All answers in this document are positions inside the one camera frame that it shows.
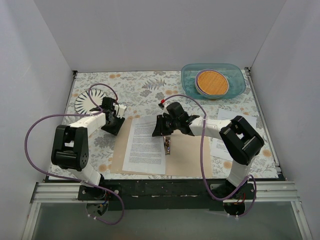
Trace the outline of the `brown cardboard folder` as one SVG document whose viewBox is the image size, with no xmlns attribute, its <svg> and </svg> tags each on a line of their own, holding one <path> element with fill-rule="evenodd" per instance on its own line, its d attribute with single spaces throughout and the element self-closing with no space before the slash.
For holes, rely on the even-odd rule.
<svg viewBox="0 0 320 240">
<path fill-rule="evenodd" d="M 123 170 L 131 123 L 131 119 L 126 119 L 115 138 L 110 167 L 112 174 L 147 175 L 146 172 Z M 179 130 L 176 130 L 170 136 L 170 154 L 166 156 L 165 175 L 201 177 L 200 150 L 200 136 L 184 135 Z"/>
</svg>

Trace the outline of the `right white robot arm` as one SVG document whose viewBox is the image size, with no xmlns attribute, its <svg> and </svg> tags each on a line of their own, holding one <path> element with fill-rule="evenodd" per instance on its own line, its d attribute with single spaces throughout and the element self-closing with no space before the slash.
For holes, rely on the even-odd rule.
<svg viewBox="0 0 320 240">
<path fill-rule="evenodd" d="M 253 159 L 264 146 L 263 138 L 242 116 L 233 119 L 214 120 L 188 115 L 180 103 L 159 103 L 162 114 L 157 115 L 153 137 L 164 137 L 179 130 L 184 135 L 200 136 L 222 140 L 233 163 L 226 182 L 211 190 L 206 183 L 209 195 L 217 201 L 229 198 L 237 199 L 245 192 L 244 185 L 248 182 Z"/>
</svg>

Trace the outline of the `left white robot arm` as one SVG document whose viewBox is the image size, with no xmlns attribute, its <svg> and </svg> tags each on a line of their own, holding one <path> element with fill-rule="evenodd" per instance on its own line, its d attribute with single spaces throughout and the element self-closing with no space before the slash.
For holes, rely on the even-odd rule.
<svg viewBox="0 0 320 240">
<path fill-rule="evenodd" d="M 90 163 L 89 136 L 103 130 L 116 136 L 124 121 L 127 107 L 111 97 L 104 97 L 99 106 L 91 108 L 85 116 L 69 125 L 59 125 L 55 130 L 51 162 L 72 173 L 86 186 L 95 200 L 106 196 L 103 178 Z"/>
</svg>

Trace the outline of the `metal folder clip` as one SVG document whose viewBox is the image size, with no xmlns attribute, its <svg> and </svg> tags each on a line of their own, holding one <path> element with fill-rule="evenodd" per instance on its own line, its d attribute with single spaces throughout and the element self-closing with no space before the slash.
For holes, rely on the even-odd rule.
<svg viewBox="0 0 320 240">
<path fill-rule="evenodd" d="M 163 143 L 164 143 L 164 153 L 165 155 L 171 154 L 171 138 L 168 136 L 163 137 Z"/>
</svg>

